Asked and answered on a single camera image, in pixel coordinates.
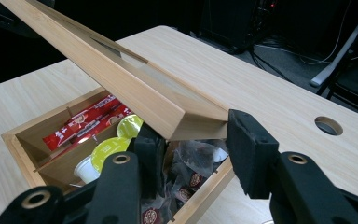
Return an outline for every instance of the open box lid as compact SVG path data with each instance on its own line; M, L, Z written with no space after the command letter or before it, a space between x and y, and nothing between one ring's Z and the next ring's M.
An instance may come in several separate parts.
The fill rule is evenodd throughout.
M228 112L218 101L37 1L0 2L165 139L226 137Z

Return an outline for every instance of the box compartment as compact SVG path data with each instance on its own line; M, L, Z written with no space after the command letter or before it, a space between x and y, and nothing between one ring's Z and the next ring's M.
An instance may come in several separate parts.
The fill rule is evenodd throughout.
M104 88L91 91L65 105L30 120L21 126L2 134L7 148L19 165L30 188L44 185L59 187L65 194L75 190L73 185L84 184L74 175L76 166L103 140L117 136L117 125L112 125L79 146L49 161L67 146L50 151L43 137L59 130L61 126L82 109L104 98L109 92ZM170 223L194 223L212 204L234 173L227 158L204 185L174 215Z

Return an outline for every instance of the wooden table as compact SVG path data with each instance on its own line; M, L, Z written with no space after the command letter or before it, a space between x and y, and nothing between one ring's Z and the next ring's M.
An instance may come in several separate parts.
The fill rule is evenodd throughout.
M118 43L225 108L252 114L280 142L281 152L310 156L335 185L358 195L358 114L169 27L156 27ZM29 188L1 134L98 87L69 60L0 84L0 214ZM343 134L320 131L314 123L320 116L338 122ZM199 223L268 220L269 202L249 200L234 177Z

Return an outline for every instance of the table hole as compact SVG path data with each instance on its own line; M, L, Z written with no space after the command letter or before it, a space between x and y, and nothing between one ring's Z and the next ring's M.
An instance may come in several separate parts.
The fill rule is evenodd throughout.
M341 135L343 129L339 123L335 120L327 117L318 117L315 119L316 126L324 133L328 133L334 136Z

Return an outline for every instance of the round hole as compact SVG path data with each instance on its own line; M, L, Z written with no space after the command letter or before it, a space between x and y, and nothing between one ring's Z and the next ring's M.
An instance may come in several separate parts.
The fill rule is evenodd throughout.
M327 118L327 117L318 117L315 119L316 126L324 133L328 133L331 135L341 135L343 133L343 129L339 123L335 120Z
M22 201L22 207L26 209L32 209L36 208L45 202L48 201L51 194L47 190L39 190L37 192L34 192L30 195L28 195L23 201Z
M307 159L305 159L302 156L296 155L296 154L290 155L289 160L294 162L294 163L301 164L301 165L307 163Z
M127 155L118 155L113 158L115 164L123 164L130 160L130 157Z

